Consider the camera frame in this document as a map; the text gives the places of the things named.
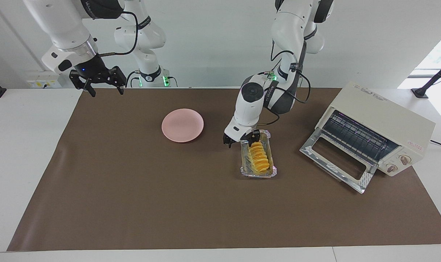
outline plate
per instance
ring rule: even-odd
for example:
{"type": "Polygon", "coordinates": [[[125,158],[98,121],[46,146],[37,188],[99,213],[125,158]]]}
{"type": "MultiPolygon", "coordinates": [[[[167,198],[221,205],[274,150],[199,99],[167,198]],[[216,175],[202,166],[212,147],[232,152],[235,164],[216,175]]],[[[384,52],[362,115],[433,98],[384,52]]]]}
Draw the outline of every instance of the plate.
{"type": "Polygon", "coordinates": [[[186,143],[197,138],[204,129],[202,116],[191,109],[182,108],[169,113],[162,121],[162,133],[171,141],[186,143]]]}

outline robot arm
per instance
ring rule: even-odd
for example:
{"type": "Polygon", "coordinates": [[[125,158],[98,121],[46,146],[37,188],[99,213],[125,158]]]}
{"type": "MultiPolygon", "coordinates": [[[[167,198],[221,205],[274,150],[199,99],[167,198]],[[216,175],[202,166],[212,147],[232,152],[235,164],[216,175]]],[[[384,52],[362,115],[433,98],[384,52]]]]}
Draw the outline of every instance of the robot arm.
{"type": "MultiPolygon", "coordinates": [[[[138,25],[137,47],[132,52],[139,67],[138,73],[141,83],[144,87],[166,86],[168,72],[159,65],[157,56],[151,50],[165,45],[167,38],[164,31],[151,20],[143,1],[125,0],[125,10],[135,13],[138,21],[141,22],[138,25]]],[[[127,15],[123,17],[132,22],[133,17],[127,15]]],[[[117,28],[114,33],[115,41],[122,48],[129,49],[134,44],[135,32],[135,25],[117,28]]]]}
{"type": "Polygon", "coordinates": [[[254,130],[263,107],[278,115],[292,109],[295,100],[290,94],[295,96],[302,76],[307,42],[315,38],[310,48],[313,53],[322,49],[324,41],[317,34],[316,23],[324,22],[332,7],[333,0],[276,1],[272,39],[274,44],[286,50],[277,68],[279,77],[276,79],[273,73],[260,73],[245,80],[237,97],[234,116],[224,131],[224,144],[230,147],[241,140],[258,141],[254,130]]]}
{"type": "Polygon", "coordinates": [[[74,67],[70,79],[77,89],[95,96],[91,83],[114,85],[123,94],[125,75],[119,67],[108,69],[99,56],[95,39],[83,18],[115,19],[123,13],[123,0],[23,0],[53,46],[42,57],[44,64],[61,74],[74,67]]]}

